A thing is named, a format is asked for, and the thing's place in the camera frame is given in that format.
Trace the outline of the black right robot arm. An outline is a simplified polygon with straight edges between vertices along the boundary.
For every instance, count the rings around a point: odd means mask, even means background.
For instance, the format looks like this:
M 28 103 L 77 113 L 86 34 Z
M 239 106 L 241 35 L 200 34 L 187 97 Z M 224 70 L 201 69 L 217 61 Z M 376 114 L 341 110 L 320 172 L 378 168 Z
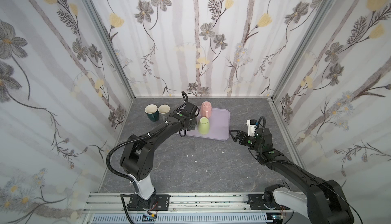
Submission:
M 256 152 L 257 162 L 281 174 L 298 187 L 307 198 L 304 213 L 313 224 L 353 224 L 354 217 L 339 183 L 325 181 L 290 161 L 274 148 L 269 129 L 257 129 L 255 136 L 230 130 L 240 145 Z

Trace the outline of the dark green ceramic mug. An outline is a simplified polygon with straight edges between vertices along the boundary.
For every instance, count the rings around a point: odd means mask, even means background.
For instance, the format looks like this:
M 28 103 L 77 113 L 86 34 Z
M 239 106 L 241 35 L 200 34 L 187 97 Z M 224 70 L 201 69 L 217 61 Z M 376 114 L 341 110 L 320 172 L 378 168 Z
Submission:
M 157 122 L 159 120 L 160 114 L 159 114 L 157 105 L 150 104 L 150 105 L 146 106 L 145 113 L 150 121 Z

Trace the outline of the grey ceramic mug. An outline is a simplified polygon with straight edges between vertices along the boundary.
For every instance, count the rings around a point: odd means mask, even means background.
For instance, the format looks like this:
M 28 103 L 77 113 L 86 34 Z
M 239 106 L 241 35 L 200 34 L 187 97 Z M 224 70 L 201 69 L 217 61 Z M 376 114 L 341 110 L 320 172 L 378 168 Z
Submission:
M 163 104 L 158 107 L 159 116 L 163 121 L 168 120 L 168 115 L 170 114 L 171 108 L 167 104 Z

